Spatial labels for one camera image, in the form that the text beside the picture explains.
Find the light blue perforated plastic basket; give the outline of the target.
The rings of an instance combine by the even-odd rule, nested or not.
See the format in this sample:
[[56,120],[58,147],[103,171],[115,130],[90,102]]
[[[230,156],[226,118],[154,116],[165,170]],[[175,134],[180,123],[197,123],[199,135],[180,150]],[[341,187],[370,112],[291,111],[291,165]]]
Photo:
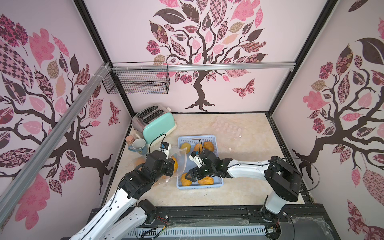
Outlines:
[[[215,148],[214,154],[219,156],[219,149],[216,137],[214,135],[203,135],[203,136],[185,136],[178,138],[178,147],[181,147],[182,144],[188,143],[191,145],[191,151],[187,154],[187,163],[185,173],[187,173],[192,168],[196,167],[196,163],[189,159],[192,150],[199,143],[211,142]],[[209,188],[220,188],[224,185],[224,180],[219,177],[213,177],[214,183],[212,185],[200,185],[198,182],[192,183],[190,186],[183,186],[181,182],[181,176],[177,177],[177,188],[179,190],[197,190],[197,189],[209,189]]]

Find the clear blue zipper bag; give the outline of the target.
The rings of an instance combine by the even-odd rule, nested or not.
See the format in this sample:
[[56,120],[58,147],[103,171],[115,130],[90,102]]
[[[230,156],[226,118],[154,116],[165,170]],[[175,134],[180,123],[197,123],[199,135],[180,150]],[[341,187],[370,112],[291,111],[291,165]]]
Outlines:
[[146,165],[147,156],[140,156],[139,158],[134,159],[134,171],[146,171],[148,166]]

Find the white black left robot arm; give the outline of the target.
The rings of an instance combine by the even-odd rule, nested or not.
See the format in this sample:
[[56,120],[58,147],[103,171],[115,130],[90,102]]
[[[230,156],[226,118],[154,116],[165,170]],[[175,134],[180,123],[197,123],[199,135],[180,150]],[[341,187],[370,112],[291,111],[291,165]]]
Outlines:
[[168,150],[156,150],[146,161],[124,175],[112,198],[75,235],[72,240],[121,240],[145,222],[153,222],[156,207],[141,196],[162,176],[171,177],[175,161]]

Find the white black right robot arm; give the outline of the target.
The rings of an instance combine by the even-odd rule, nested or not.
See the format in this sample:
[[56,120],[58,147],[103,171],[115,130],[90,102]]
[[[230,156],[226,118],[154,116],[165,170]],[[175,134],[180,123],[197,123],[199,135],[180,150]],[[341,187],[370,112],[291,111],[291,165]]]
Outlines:
[[213,152],[194,152],[189,159],[197,165],[188,171],[185,179],[191,182],[206,177],[250,178],[263,180],[272,188],[262,208],[264,215],[278,215],[286,203],[294,203],[302,192],[303,174],[286,162],[286,158],[272,156],[268,161],[244,162],[234,159],[220,159]]

